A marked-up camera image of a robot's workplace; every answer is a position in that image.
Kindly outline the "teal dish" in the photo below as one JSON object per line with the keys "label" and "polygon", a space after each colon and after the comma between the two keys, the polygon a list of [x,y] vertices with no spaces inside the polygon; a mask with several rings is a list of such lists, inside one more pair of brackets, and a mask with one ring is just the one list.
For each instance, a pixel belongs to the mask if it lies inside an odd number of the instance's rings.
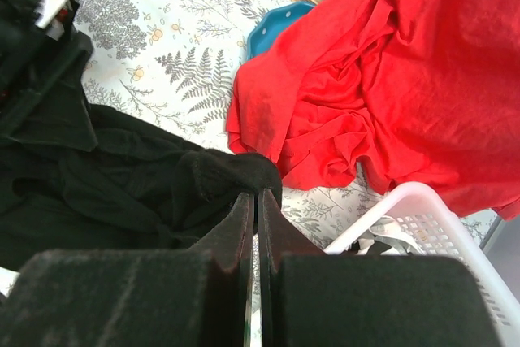
{"label": "teal dish", "polygon": [[313,8],[314,5],[308,2],[294,2],[268,11],[247,38],[246,60],[249,61],[269,50],[285,29]]}

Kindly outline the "black white striped garment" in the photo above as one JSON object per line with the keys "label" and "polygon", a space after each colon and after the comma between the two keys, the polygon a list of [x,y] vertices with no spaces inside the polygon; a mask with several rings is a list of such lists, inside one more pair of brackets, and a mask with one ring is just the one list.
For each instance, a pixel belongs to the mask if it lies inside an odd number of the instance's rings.
{"label": "black white striped garment", "polygon": [[397,222],[384,216],[347,249],[356,255],[424,255],[426,252]]}

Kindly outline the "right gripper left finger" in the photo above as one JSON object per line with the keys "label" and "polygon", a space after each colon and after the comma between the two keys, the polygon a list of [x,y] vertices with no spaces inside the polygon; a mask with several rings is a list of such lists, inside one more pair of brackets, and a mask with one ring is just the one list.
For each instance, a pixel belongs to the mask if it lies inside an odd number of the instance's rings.
{"label": "right gripper left finger", "polygon": [[47,251],[1,307],[4,346],[246,346],[254,197],[185,250]]}

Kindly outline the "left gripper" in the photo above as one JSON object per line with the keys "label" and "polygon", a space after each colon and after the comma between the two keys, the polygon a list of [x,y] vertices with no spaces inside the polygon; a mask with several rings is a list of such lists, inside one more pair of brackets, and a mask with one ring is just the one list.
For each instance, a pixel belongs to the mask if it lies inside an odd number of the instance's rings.
{"label": "left gripper", "polygon": [[1,134],[64,136],[90,132],[81,77],[93,53],[73,21],[68,0],[47,28],[39,28],[40,0],[1,0]]}

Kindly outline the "red tank top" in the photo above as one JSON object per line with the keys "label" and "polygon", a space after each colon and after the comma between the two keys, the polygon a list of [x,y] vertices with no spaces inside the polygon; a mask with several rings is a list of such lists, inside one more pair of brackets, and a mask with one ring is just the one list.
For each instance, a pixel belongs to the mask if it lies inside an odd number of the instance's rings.
{"label": "red tank top", "polygon": [[228,145],[284,184],[519,215],[519,0],[323,0],[238,70]]}

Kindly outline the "black tank top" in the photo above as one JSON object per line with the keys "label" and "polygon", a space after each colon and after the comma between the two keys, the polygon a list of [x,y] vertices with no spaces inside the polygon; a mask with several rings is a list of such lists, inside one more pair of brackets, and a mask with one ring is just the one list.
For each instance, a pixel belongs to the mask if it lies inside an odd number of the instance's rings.
{"label": "black tank top", "polygon": [[66,85],[1,109],[1,265],[52,249],[187,249],[275,165],[207,149]]}

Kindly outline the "white plastic basket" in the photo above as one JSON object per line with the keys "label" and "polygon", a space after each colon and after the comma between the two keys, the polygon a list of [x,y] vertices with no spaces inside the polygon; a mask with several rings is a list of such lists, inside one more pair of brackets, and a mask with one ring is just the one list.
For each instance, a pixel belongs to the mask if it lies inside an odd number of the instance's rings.
{"label": "white plastic basket", "polygon": [[418,182],[397,186],[346,229],[326,249],[340,254],[381,218],[392,217],[425,254],[463,262],[474,275],[503,346],[519,345],[519,302],[472,236],[430,187]]}

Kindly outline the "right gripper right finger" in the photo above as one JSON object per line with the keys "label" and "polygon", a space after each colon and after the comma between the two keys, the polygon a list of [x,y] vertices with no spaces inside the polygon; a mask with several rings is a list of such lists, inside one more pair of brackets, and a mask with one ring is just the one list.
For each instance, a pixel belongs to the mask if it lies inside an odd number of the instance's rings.
{"label": "right gripper right finger", "polygon": [[445,256],[328,255],[258,198],[265,346],[498,346],[470,270]]}

